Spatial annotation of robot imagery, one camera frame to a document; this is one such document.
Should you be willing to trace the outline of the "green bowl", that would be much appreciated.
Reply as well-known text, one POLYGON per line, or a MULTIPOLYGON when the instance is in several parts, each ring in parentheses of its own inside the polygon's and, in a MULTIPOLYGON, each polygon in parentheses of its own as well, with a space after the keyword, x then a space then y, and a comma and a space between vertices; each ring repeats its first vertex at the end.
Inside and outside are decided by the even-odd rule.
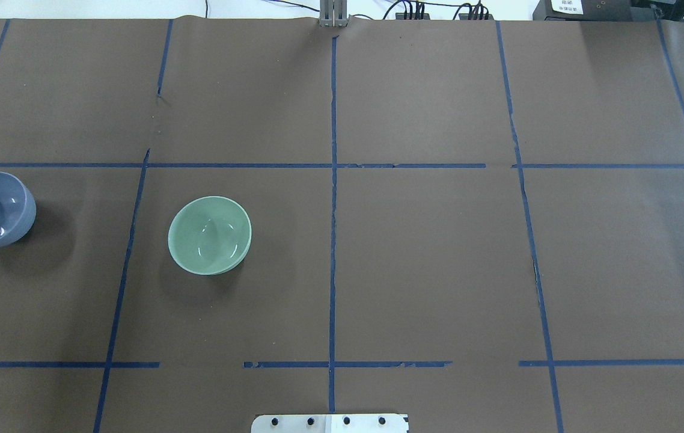
POLYGON ((246 209, 221 195, 183 206, 169 225, 167 248, 174 262, 196 275, 224 274, 240 265, 253 238, 246 209))

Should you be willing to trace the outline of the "black USB hub left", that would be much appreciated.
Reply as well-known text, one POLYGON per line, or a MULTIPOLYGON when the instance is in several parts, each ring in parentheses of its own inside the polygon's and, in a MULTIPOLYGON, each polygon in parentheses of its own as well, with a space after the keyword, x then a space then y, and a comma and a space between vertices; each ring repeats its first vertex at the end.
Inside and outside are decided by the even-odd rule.
POLYGON ((430 19, 429 14, 426 12, 427 4, 424 2, 400 1, 395 3, 393 6, 397 4, 403 5, 403 11, 394 12, 394 14, 392 14, 396 20, 421 21, 430 19))

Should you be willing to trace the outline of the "black usb hub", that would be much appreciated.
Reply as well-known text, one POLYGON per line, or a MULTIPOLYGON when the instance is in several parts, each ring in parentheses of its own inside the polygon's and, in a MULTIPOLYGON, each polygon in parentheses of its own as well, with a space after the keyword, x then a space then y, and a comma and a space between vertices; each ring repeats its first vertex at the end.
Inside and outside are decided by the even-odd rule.
POLYGON ((429 14, 426 12, 427 4, 424 2, 400 1, 395 3, 393 6, 397 4, 403 5, 403 11, 394 12, 394 14, 392 14, 396 20, 421 21, 430 19, 429 14))
POLYGON ((453 20, 458 21, 493 21, 493 14, 482 1, 463 3, 454 12, 453 20))

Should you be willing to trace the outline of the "black USB hub right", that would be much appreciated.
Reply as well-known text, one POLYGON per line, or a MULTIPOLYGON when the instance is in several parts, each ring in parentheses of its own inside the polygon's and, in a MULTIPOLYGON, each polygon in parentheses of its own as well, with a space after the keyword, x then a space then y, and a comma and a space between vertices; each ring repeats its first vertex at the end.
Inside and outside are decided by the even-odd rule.
POLYGON ((463 3, 454 12, 453 20, 458 21, 493 21, 493 14, 482 1, 463 3))

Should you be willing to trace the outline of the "black equipment box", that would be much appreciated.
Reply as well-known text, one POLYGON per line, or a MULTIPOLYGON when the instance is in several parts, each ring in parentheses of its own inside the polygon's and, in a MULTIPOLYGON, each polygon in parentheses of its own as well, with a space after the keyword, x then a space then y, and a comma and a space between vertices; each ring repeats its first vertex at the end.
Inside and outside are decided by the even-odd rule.
POLYGON ((634 7, 631 1, 540 1, 532 12, 533 21, 647 22, 655 12, 634 7))

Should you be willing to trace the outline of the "grey aluminium frame post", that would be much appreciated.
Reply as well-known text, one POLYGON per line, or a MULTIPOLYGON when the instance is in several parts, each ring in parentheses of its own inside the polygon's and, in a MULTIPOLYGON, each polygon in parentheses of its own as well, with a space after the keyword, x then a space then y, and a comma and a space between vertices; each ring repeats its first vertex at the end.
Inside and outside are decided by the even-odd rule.
POLYGON ((319 2, 319 25, 321 28, 341 28, 349 24, 347 0, 321 0, 319 2))

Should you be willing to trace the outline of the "white pedestal base plate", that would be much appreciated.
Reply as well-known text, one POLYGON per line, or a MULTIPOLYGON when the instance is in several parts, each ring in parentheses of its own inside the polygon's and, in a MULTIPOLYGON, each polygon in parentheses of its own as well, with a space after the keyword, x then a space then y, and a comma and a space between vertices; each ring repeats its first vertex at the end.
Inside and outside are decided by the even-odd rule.
POLYGON ((251 432, 409 432, 407 414, 264 414, 251 432))

